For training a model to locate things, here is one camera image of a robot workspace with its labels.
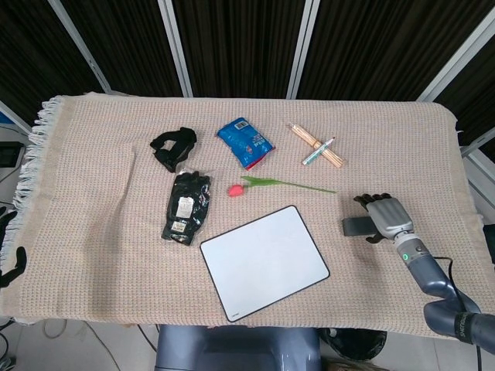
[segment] robotic hand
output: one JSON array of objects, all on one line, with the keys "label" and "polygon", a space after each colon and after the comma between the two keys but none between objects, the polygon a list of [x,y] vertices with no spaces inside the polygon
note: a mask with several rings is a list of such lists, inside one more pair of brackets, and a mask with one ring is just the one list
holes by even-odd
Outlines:
[{"label": "robotic hand", "polygon": [[370,243],[384,238],[394,241],[397,252],[428,295],[442,298],[425,305],[423,313],[431,330],[475,344],[495,354],[495,315],[482,315],[476,303],[452,286],[442,268],[414,233],[411,217],[401,203],[388,193],[354,198],[370,214],[378,234],[368,237]]}]

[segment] dark curtain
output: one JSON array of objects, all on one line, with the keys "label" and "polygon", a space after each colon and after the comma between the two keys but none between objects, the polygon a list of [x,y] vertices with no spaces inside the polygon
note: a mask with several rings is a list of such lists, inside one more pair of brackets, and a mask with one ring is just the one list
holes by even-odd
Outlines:
[{"label": "dark curtain", "polygon": [[494,0],[322,0],[298,98],[416,100]]},{"label": "dark curtain", "polygon": [[101,91],[45,0],[2,1],[0,55],[0,100],[30,125],[44,100]]},{"label": "dark curtain", "polygon": [[[495,126],[495,37],[474,56],[466,67],[437,97],[457,117],[461,145]],[[495,139],[481,150],[495,162]]]},{"label": "dark curtain", "polygon": [[304,0],[175,0],[195,97],[285,98]]},{"label": "dark curtain", "polygon": [[181,97],[156,0],[62,0],[112,90]]}]

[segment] black clip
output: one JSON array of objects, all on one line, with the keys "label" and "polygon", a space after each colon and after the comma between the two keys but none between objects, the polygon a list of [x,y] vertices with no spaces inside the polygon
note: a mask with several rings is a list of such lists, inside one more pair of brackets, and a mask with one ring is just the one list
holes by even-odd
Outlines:
[{"label": "black clip", "polygon": [[[6,207],[0,208],[0,215],[2,215],[7,210]],[[5,230],[9,222],[17,216],[17,212],[5,214],[0,218],[0,250],[2,248],[3,240],[5,238]],[[15,252],[17,257],[17,262],[15,263],[15,268],[2,275],[0,270],[0,288],[6,288],[14,281],[18,276],[24,273],[27,265],[26,249],[24,247],[18,247]]]},{"label": "black clip", "polygon": [[[175,144],[170,150],[163,149],[167,141]],[[167,131],[155,138],[149,145],[155,150],[156,159],[170,172],[176,172],[176,166],[184,161],[196,143],[196,133],[193,129],[180,128],[178,131]]]}]

